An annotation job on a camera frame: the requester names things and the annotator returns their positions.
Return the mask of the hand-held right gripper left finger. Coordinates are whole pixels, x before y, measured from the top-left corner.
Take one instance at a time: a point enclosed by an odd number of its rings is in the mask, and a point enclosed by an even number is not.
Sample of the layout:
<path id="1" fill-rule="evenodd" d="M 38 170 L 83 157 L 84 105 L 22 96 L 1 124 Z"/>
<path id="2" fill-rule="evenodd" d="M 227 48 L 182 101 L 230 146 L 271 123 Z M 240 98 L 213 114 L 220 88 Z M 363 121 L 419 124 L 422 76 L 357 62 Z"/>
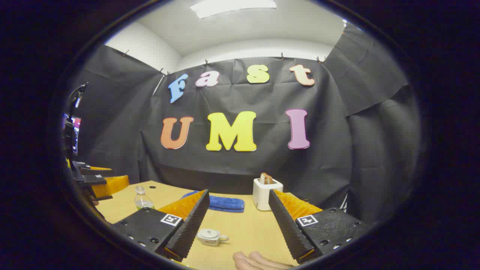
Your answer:
<path id="1" fill-rule="evenodd" d="M 158 210 L 143 207 L 111 227 L 142 249 L 182 262 L 209 208 L 209 190 L 195 192 Z"/>

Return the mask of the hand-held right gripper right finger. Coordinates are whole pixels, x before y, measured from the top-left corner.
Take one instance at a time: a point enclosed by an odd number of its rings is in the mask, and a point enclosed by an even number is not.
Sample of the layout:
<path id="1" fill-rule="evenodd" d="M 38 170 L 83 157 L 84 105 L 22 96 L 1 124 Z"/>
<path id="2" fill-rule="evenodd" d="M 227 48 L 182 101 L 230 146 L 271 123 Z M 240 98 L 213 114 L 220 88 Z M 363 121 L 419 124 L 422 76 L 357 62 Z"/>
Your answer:
<path id="1" fill-rule="evenodd" d="M 302 264 L 347 247 L 369 231 L 369 224 L 338 207 L 322 210 L 278 190 L 269 191 L 269 206 L 293 259 Z"/>

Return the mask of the white floral teacup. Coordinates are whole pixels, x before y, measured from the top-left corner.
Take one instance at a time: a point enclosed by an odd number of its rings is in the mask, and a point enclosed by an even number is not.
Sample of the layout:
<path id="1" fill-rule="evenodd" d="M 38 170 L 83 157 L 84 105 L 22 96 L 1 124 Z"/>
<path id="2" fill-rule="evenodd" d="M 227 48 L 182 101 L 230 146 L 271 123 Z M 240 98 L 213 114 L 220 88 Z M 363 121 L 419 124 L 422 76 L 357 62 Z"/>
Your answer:
<path id="1" fill-rule="evenodd" d="M 199 231 L 197 232 L 196 237 L 199 239 L 199 241 L 201 241 L 201 243 L 203 245 L 218 246 L 220 243 L 229 241 L 229 239 L 230 239 L 227 235 L 222 235 L 221 232 L 220 232 L 219 237 L 217 237 L 217 238 L 203 238 L 203 237 L 199 236 Z"/>

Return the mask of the green label water bottle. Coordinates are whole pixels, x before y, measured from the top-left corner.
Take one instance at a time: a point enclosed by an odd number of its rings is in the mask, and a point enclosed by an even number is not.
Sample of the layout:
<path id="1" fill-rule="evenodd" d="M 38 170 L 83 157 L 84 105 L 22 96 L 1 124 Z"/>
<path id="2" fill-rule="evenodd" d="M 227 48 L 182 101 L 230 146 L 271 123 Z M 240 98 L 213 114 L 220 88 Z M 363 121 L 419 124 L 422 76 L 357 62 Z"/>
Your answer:
<path id="1" fill-rule="evenodd" d="M 145 207 L 154 209 L 154 202 L 146 195 L 146 191 L 142 186 L 135 187 L 136 196 L 134 198 L 134 203 L 137 210 L 141 210 Z"/>

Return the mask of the computer monitor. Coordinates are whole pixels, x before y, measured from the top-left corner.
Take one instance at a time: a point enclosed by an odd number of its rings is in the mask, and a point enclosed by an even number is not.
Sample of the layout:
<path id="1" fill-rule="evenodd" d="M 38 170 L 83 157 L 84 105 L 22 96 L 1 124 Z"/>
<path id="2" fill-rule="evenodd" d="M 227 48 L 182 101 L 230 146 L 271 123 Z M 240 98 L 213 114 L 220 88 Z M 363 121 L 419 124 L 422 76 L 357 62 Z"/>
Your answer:
<path id="1" fill-rule="evenodd" d="M 62 125 L 62 136 L 65 136 L 67 117 L 68 117 L 67 113 L 64 113 L 63 125 Z M 76 156 L 78 154 L 78 139 L 79 139 L 80 125 L 81 125 L 82 119 L 77 116 L 72 116 L 70 119 L 71 119 L 71 122 L 73 123 L 72 154 Z"/>

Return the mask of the white toaster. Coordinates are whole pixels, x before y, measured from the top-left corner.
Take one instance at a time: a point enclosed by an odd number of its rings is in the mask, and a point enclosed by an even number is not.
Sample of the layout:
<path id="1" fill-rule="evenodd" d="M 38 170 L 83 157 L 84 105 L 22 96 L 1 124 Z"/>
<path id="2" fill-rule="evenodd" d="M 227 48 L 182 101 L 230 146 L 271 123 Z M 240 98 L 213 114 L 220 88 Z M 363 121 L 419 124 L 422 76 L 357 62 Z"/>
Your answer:
<path id="1" fill-rule="evenodd" d="M 253 180 L 252 200 L 255 207 L 260 211 L 271 211 L 269 205 L 270 190 L 283 191 L 283 184 L 273 179 L 273 184 L 261 183 L 260 178 Z"/>

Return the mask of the blue towel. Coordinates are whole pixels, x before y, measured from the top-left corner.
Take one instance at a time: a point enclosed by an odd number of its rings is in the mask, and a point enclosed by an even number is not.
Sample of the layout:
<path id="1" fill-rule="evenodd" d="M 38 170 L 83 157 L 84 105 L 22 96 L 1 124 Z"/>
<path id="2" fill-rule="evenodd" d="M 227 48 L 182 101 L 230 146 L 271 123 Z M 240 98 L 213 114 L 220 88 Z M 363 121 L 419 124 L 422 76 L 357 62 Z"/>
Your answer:
<path id="1" fill-rule="evenodd" d="M 238 198 L 225 198 L 221 196 L 210 195 L 210 204 L 207 210 L 243 213 L 245 211 L 245 202 Z"/>

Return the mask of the black backdrop cloth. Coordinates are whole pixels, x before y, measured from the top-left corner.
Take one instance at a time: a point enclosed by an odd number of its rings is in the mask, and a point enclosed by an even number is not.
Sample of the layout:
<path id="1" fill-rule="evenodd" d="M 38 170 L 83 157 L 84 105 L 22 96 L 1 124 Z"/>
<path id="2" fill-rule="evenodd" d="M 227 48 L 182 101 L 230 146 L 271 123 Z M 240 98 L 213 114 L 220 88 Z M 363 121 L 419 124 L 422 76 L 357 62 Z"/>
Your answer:
<path id="1" fill-rule="evenodd" d="M 78 160 L 186 189 L 251 194 L 266 172 L 286 192 L 364 222 L 410 198 L 424 140 L 413 87 L 379 41 L 347 25 L 325 63 L 254 57 L 162 76 L 108 46 L 67 82 Z"/>

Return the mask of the ceiling light panel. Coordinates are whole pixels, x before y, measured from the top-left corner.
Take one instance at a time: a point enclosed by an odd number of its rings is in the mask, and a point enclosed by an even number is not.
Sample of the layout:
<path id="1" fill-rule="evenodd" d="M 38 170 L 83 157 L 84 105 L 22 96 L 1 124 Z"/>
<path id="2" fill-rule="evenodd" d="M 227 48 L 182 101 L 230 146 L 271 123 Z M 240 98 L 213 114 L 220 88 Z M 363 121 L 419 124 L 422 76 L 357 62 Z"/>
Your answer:
<path id="1" fill-rule="evenodd" d="M 277 5 L 274 0 L 203 0 L 191 5 L 190 8 L 197 14 L 199 19 L 204 19 L 231 11 L 275 9 Z"/>

